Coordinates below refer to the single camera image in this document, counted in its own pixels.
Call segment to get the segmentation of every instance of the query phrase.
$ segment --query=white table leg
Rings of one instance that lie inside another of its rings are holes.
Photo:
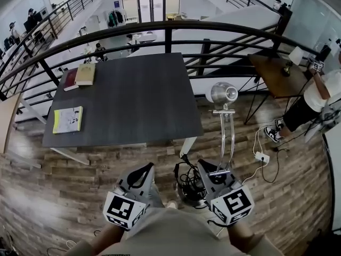
[[[51,150],[54,150],[57,153],[59,153],[59,154],[61,154],[63,156],[66,156],[68,158],[71,158],[71,159],[73,159],[73,160],[75,160],[77,162],[80,162],[82,164],[90,165],[90,160],[89,159],[80,157],[79,155],[74,154],[73,152],[71,152],[68,149],[65,149],[65,148],[51,148]]]
[[[39,114],[36,110],[34,110],[32,108],[32,106],[23,99],[23,97],[20,98],[20,102],[22,103],[22,105],[24,105],[24,107],[30,112],[32,113],[38,120],[40,120],[42,123],[46,124],[46,119],[44,119],[41,114]]]
[[[9,158],[15,159],[17,161],[23,162],[27,165],[33,166],[35,168],[41,169],[42,166],[38,163],[33,162],[32,160],[28,159],[28,158],[24,158],[22,156],[17,155],[16,153],[12,152],[11,150],[7,150],[5,153],[6,156],[8,156]]]
[[[186,138],[185,139],[185,142],[181,148],[181,151],[180,151],[180,158],[183,156],[183,155],[186,155],[188,154],[188,152],[190,151],[192,145],[194,144],[195,140],[197,139],[197,137],[194,137],[194,138]]]

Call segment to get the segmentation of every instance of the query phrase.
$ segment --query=book cover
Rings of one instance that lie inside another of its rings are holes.
[[[82,63],[79,65],[75,80],[76,85],[93,85],[95,67],[96,64],[94,63]]]
[[[69,133],[80,131],[83,107],[60,109],[54,111],[53,133]]]
[[[75,84],[75,79],[77,75],[77,69],[72,69],[68,71],[65,83],[64,83],[64,91],[69,91],[72,89],[79,88],[77,84]]]

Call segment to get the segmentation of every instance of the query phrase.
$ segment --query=black tabletop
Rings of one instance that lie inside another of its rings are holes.
[[[103,146],[203,135],[199,111],[180,53],[96,64],[92,86],[56,91],[44,147]],[[54,110],[83,106],[79,132],[53,134]]]

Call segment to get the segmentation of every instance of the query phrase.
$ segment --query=table lamp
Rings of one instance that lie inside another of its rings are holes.
[[[290,69],[295,65],[299,65],[303,58],[303,50],[298,46],[289,54],[290,61],[287,62],[286,66],[282,68],[282,74],[284,77],[290,76]]]

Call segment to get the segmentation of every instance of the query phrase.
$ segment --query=power strip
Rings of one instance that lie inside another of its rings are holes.
[[[270,156],[266,154],[262,154],[258,151],[255,154],[255,159],[257,159],[258,161],[264,162],[264,164],[266,165],[270,161]]]

